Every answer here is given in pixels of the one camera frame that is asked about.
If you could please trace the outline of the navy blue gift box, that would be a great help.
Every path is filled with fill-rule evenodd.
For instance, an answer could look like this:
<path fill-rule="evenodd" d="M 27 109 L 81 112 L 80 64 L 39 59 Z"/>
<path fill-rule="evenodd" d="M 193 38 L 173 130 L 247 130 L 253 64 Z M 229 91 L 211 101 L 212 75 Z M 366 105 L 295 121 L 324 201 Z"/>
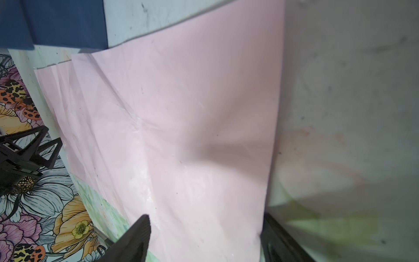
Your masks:
<path fill-rule="evenodd" d="M 108 48 L 103 1 L 1 1 L 1 48 Z"/>

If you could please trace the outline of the pink wrapping paper sheet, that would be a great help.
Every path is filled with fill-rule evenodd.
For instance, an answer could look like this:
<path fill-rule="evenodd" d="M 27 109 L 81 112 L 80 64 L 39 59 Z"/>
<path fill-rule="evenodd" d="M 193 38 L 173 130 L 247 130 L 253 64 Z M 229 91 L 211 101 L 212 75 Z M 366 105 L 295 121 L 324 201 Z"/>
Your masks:
<path fill-rule="evenodd" d="M 257 262 L 275 143 L 284 1 L 233 1 L 36 70 L 69 172 L 162 262 Z"/>

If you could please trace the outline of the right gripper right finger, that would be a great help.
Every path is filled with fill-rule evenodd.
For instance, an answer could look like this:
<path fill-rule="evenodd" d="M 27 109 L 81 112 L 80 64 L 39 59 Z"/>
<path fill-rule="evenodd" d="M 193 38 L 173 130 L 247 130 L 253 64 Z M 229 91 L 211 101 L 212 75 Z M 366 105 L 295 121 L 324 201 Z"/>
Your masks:
<path fill-rule="evenodd" d="M 261 245 L 266 262 L 315 262 L 269 213 L 264 214 Z"/>

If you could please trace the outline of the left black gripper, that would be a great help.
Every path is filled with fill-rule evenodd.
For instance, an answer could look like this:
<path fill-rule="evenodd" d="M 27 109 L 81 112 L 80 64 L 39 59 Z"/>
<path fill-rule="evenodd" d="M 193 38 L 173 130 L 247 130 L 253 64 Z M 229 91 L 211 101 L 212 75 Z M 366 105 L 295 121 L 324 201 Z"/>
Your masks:
<path fill-rule="evenodd" d="M 39 126 L 1 136 L 1 195 L 25 177 L 39 179 L 41 167 L 54 167 L 63 143 L 60 138 L 43 142 L 48 131 Z"/>

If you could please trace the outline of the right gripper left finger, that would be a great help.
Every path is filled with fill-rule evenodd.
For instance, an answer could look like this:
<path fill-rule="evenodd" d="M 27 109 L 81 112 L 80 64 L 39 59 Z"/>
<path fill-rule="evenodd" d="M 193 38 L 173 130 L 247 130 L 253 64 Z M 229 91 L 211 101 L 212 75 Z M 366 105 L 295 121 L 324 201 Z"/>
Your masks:
<path fill-rule="evenodd" d="M 142 215 L 98 262 L 145 262 L 151 238 L 149 215 Z"/>

